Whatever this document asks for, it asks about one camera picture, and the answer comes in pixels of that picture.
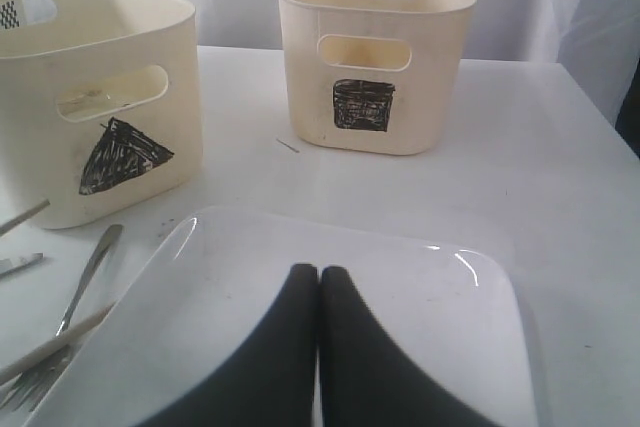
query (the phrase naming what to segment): white plastic bin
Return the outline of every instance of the white plastic bin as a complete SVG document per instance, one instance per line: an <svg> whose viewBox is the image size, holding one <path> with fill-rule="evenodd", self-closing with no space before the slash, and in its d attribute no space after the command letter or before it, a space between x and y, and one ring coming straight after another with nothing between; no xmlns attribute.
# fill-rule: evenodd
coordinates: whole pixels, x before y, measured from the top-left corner
<svg viewBox="0 0 640 427"><path fill-rule="evenodd" d="M0 176L63 228L189 179L202 124L192 4L51 1L53 20L0 29Z"/></svg>
<svg viewBox="0 0 640 427"><path fill-rule="evenodd" d="M302 139L415 154L440 138L476 0L279 0Z"/></svg>

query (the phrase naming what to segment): square white plate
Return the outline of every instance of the square white plate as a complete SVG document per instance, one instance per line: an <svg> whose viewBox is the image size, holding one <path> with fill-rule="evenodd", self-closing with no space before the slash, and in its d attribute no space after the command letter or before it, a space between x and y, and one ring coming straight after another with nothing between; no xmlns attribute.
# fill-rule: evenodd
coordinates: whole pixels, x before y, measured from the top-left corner
<svg viewBox="0 0 640 427"><path fill-rule="evenodd" d="M494 260L226 207L176 228L27 425L137 424L216 369L299 262L346 267L398 345L460 399L501 425L538 425L518 305Z"/></svg>

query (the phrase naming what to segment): black drawn triangle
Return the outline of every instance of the black drawn triangle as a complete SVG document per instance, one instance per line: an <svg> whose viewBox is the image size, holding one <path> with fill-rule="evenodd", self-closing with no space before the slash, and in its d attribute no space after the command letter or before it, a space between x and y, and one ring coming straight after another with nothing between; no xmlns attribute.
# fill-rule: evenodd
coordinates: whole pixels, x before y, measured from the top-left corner
<svg viewBox="0 0 640 427"><path fill-rule="evenodd" d="M112 189L168 162L173 155L132 125L112 117L84 166L79 193Z"/></svg>

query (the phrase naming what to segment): white table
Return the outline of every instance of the white table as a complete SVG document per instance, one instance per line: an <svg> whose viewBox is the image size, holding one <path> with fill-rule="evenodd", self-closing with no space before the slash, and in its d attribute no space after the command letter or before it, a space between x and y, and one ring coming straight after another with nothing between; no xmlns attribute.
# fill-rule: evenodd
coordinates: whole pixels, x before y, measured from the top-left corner
<svg viewBox="0 0 640 427"><path fill-rule="evenodd" d="M50 258L0 281L0 365L52 335L106 225L125 238L79 317L120 296L175 222L242 205L493 256L522 303L541 425L640 425L640 163L560 65L463 61L443 141L413 157L299 140L279 51L201 48L200 68L197 178L88 226L0 239L3 257Z"/></svg>

